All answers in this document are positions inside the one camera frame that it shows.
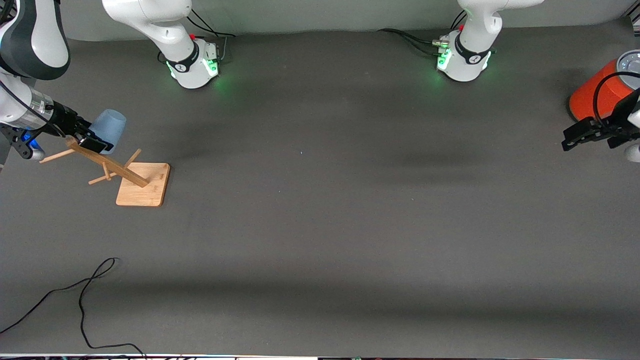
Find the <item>wooden mug tree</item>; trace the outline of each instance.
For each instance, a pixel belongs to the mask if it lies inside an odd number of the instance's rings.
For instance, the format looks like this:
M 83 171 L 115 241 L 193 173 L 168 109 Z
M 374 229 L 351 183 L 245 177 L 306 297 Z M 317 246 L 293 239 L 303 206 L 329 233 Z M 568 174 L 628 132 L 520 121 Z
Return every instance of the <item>wooden mug tree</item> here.
M 120 206 L 160 206 L 164 200 L 169 170 L 167 163 L 135 163 L 134 160 L 142 152 L 138 149 L 125 163 L 111 159 L 109 156 L 93 152 L 78 145 L 72 137 L 67 137 L 65 143 L 69 148 L 66 151 L 44 158 L 40 163 L 60 159 L 63 156 L 78 154 L 88 158 L 102 167 L 104 176 L 89 181 L 89 185 L 97 184 L 103 180 L 110 181 L 113 176 L 121 176 L 120 190 L 116 198 L 116 204 Z

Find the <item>green led light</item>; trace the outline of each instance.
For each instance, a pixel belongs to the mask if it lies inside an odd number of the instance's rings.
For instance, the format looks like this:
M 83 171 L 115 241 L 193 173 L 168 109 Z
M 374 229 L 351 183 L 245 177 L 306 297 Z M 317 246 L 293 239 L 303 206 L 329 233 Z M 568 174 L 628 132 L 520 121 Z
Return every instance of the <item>green led light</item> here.
M 169 71 L 171 72 L 171 77 L 175 79 L 175 74 L 173 73 L 173 69 L 171 68 L 171 65 L 169 65 L 169 62 L 166 62 L 166 66 L 169 68 Z
M 216 60 L 202 59 L 202 63 L 204 64 L 205 69 L 207 69 L 207 72 L 212 78 L 218 75 L 218 64 Z
M 486 69 L 486 67 L 489 65 L 489 58 L 491 57 L 491 51 L 489 51 L 489 53 L 486 55 L 486 60 L 484 61 L 484 65 L 482 65 L 482 69 Z
M 451 49 L 447 49 L 444 54 L 440 55 L 440 59 L 438 60 L 438 68 L 440 70 L 445 70 L 447 65 L 449 64 L 449 60 L 451 59 Z

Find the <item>orange object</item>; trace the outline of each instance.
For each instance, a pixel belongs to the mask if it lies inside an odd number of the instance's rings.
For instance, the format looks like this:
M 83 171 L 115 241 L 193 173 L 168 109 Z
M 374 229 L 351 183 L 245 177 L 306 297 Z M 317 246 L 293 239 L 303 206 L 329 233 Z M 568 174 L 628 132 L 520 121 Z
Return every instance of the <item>orange object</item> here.
M 569 109 L 576 121 L 584 118 L 594 117 L 593 113 L 593 95 L 599 82 L 607 75 L 617 71 L 638 72 L 638 51 L 629 51 L 617 60 L 611 60 L 605 67 L 595 74 L 589 81 L 576 90 L 569 99 Z M 598 111 L 601 116 L 606 116 L 613 111 L 615 105 L 627 95 L 631 94 L 633 88 L 629 85 L 630 81 L 616 76 L 607 80 L 600 89 L 598 94 Z

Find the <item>light blue plastic cup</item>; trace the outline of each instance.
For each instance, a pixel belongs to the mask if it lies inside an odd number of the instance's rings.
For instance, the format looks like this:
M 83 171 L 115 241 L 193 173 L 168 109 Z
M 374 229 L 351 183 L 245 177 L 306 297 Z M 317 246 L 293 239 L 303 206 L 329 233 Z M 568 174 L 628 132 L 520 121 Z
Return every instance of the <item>light blue plastic cup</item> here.
M 127 124 L 127 118 L 124 117 L 121 113 L 107 109 L 104 110 L 97 119 L 91 124 L 89 130 L 93 131 L 99 138 L 103 139 L 106 142 L 112 143 L 113 147 L 111 150 L 106 151 L 103 150 L 101 154 L 111 154 L 115 149 L 116 145 L 120 141 L 120 137 L 124 132 L 124 126 Z

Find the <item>gray table surface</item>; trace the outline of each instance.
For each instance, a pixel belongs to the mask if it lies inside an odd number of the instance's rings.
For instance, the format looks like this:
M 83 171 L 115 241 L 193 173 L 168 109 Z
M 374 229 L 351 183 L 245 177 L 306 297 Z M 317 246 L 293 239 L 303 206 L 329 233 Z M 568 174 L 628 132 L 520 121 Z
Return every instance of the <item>gray table surface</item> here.
M 96 345 L 637 359 L 640 167 L 605 143 L 560 146 L 565 99 L 634 48 L 630 24 L 507 29 L 496 46 L 454 83 L 387 33 L 243 36 L 189 91 L 149 41 L 72 42 L 67 74 L 36 87 L 88 119 L 126 114 L 116 159 L 169 162 L 168 193 L 121 208 L 119 181 L 88 186 L 101 170 L 82 157 L 12 154 L 0 323 L 118 256 L 86 297 Z M 89 351 L 77 295 L 0 352 Z

